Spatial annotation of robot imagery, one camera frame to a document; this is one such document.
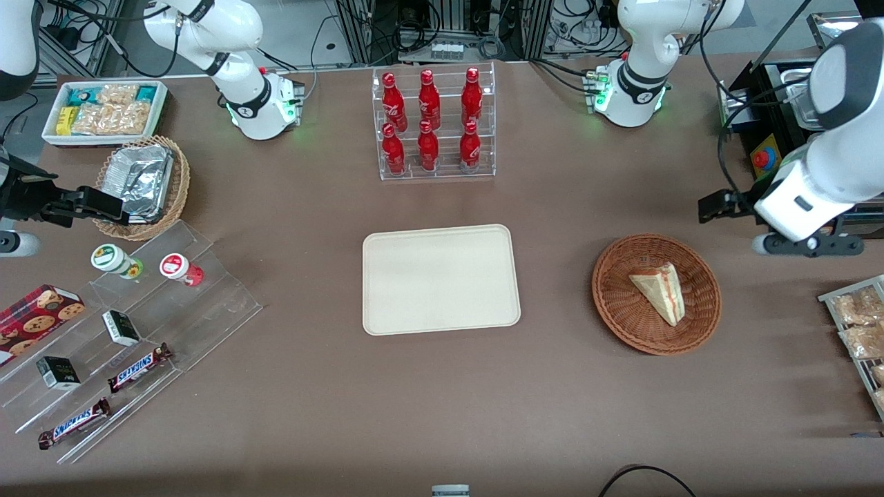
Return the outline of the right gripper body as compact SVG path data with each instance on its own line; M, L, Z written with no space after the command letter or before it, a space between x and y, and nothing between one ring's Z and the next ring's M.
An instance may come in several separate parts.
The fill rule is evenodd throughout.
M15 221L60 223L62 218L44 213L44 208L59 198L54 183L57 178L57 174L46 172L16 155L3 155L2 217Z

